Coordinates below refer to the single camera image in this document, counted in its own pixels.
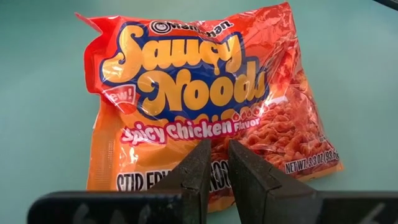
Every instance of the teal table surface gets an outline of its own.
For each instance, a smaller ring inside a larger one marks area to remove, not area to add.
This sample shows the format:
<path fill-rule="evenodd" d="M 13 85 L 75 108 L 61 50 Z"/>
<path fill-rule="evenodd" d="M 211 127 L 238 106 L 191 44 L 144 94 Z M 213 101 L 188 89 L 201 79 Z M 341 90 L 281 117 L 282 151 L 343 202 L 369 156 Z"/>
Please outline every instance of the teal table surface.
<path fill-rule="evenodd" d="M 278 1 L 0 1 L 0 223 L 29 205 L 83 190 L 98 97 L 83 51 L 98 34 L 73 15 L 221 19 Z M 398 190 L 398 12 L 370 0 L 291 1 L 303 66 L 345 171 L 322 190 Z M 209 223 L 240 223 L 235 207 Z"/>

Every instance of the maruchan saucy noods bag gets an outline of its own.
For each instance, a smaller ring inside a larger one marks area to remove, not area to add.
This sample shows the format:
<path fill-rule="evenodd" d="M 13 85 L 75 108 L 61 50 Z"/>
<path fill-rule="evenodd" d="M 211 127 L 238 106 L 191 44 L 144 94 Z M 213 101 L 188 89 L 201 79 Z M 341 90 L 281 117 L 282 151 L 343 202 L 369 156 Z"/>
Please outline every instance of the maruchan saucy noods bag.
<path fill-rule="evenodd" d="M 88 190 L 147 190 L 212 139 L 209 211 L 233 204 L 228 140 L 295 178 L 342 169 L 322 128 L 287 3 L 217 21 L 84 18 L 101 96 Z"/>

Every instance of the orange plastic packaging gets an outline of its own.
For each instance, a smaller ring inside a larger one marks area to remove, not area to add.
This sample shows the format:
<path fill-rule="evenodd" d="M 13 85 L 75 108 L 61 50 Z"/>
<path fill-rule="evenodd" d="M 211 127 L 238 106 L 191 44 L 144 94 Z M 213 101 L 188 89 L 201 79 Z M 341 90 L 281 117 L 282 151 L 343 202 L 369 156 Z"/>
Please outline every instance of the orange plastic packaging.
<path fill-rule="evenodd" d="M 342 169 L 322 128 L 289 4 L 218 21 L 83 18 L 101 96 L 88 190 L 147 190 L 211 138 L 209 211 L 233 204 L 229 139 L 301 180 Z"/>

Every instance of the crinkled plastic wrapper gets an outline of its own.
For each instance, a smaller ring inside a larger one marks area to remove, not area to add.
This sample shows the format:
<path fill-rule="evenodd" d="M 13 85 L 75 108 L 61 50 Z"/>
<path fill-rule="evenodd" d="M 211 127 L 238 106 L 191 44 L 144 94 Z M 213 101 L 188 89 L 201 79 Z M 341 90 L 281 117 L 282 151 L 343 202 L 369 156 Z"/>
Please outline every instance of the crinkled plastic wrapper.
<path fill-rule="evenodd" d="M 234 203 L 229 139 L 300 180 L 342 169 L 289 4 L 217 21 L 78 17 L 101 32 L 84 56 L 87 89 L 101 96 L 88 190 L 147 190 L 205 138 L 211 212 Z"/>

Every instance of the maruchan logo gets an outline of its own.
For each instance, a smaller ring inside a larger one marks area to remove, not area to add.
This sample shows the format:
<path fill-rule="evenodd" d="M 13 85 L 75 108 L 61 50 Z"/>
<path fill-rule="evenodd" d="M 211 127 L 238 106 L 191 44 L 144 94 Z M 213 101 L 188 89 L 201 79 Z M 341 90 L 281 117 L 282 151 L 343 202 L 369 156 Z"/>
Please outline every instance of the maruchan logo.
<path fill-rule="evenodd" d="M 156 34 L 168 34 L 170 31 L 174 29 L 179 30 L 193 30 L 199 34 L 205 35 L 207 37 L 216 37 L 220 35 L 224 30 L 234 26 L 234 24 L 229 21 L 220 22 L 217 26 L 213 28 L 213 30 L 205 31 L 200 30 L 197 26 L 177 23 L 177 22 L 169 22 L 169 21 L 153 21 L 150 24 L 150 29 Z"/>

